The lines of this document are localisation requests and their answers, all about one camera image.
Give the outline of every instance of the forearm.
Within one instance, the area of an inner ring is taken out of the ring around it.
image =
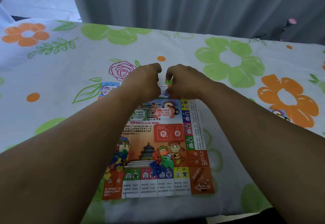
[[[286,220],[324,219],[320,215],[325,207],[322,137],[277,117],[221,83],[209,82],[201,99],[247,172]]]
[[[15,210],[16,218],[33,223],[80,221],[125,124],[140,104],[132,97],[134,91],[116,88],[50,130],[0,154],[0,175],[7,179],[0,181],[0,189],[6,189],[0,193],[0,202],[6,203],[4,213]]]

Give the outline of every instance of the person's left hand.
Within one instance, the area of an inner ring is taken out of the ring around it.
[[[160,88],[157,84],[158,73],[160,72],[161,66],[159,63],[139,66],[128,74],[121,87],[136,90],[141,103],[152,101],[160,95]]]

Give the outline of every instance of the tablecloth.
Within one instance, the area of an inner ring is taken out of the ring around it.
[[[189,65],[325,135],[322,45],[41,19],[16,22],[0,37],[0,151],[96,101],[101,82],[121,82],[136,67],[154,62],[162,67],[160,84],[169,66]],[[201,102],[200,110],[215,194],[94,199],[83,222],[164,221],[270,207],[211,111]]]

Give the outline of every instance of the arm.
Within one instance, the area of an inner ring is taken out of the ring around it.
[[[168,92],[209,107],[249,175],[287,222],[325,220],[323,137],[189,66],[170,67],[166,79],[172,76]]]
[[[106,97],[0,154],[0,223],[79,223],[132,112],[159,96],[158,72],[158,63],[138,67]]]

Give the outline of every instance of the board game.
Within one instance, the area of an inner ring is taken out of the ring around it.
[[[98,99],[119,85],[104,82]],[[159,98],[140,105],[126,124],[97,191],[101,200],[214,193],[197,101],[159,87]]]

